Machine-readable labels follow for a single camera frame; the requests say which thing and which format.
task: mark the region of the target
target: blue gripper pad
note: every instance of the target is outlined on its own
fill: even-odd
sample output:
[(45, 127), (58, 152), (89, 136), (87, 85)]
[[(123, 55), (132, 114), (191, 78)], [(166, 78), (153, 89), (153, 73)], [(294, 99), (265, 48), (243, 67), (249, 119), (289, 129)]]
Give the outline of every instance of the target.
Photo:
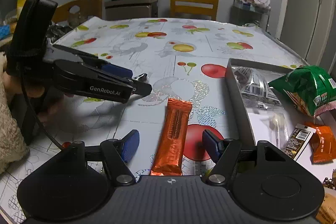
[(123, 150), (121, 152), (121, 158), (127, 164), (133, 158), (140, 143), (139, 131), (133, 129), (124, 138), (121, 139), (124, 143)]
[(217, 163), (222, 155), (222, 151), (219, 149), (219, 143), (223, 140), (219, 139), (210, 130), (206, 129), (202, 133), (202, 144), (204, 149), (208, 152), (211, 160)]
[(101, 70), (123, 78), (133, 77), (133, 71), (131, 71), (130, 69), (126, 69), (113, 64), (102, 65)]

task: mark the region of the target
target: blue cloth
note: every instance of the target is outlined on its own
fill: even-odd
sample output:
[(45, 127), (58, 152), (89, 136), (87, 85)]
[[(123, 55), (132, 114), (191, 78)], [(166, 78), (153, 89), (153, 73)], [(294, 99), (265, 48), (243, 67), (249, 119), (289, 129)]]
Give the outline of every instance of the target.
[(11, 33), (9, 25), (0, 26), (0, 40)]

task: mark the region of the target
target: fruit-patterned tablecloth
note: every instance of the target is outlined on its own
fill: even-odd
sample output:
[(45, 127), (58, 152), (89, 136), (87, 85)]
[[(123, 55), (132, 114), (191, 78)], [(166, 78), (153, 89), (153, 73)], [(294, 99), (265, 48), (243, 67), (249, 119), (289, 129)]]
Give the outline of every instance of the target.
[[(224, 138), (237, 138), (235, 117), (224, 81), (229, 58), (296, 68), (303, 65), (257, 27), (190, 19), (132, 19), (103, 21), (93, 17), (57, 41), (129, 68), (147, 73), (153, 87), (144, 98), (133, 95), (127, 104), (74, 96), (47, 130), (60, 142), (82, 140), (98, 145), (139, 130), (140, 145), (128, 165), (139, 177), (148, 174), (165, 119), (169, 97), (189, 100), (193, 109), (182, 162), (184, 175), (202, 174), (213, 166), (199, 145), (205, 128)], [(13, 163), (0, 181), (0, 206), (16, 222), (24, 215), (16, 199), (20, 181), (58, 153), (44, 135), (30, 145), (28, 158)], [(101, 164), (90, 165), (101, 170)]]

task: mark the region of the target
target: orange snack bar wrapper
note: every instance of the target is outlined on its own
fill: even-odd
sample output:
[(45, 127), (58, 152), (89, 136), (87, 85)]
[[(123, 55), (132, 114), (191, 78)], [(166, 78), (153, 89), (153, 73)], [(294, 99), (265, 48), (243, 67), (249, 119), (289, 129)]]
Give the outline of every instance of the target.
[(309, 143), (313, 149), (313, 163), (320, 163), (336, 159), (336, 140), (329, 126), (319, 126), (312, 122), (305, 122), (306, 126), (316, 129)]
[(151, 169), (152, 176), (181, 176), (191, 102), (169, 98), (167, 116)]

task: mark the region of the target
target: chair backrest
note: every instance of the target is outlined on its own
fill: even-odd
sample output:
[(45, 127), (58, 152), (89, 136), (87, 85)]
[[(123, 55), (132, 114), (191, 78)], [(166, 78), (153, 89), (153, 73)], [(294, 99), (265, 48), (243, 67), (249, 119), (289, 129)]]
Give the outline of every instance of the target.
[[(212, 8), (176, 5), (176, 1), (212, 4)], [(187, 13), (211, 16), (211, 20), (216, 20), (218, 0), (170, 0), (170, 16), (175, 17), (176, 13)]]
[(80, 12), (87, 16), (102, 17), (102, 0), (74, 0), (56, 8), (52, 18), (53, 22), (58, 23), (68, 20), (69, 11), (74, 6), (78, 6)]

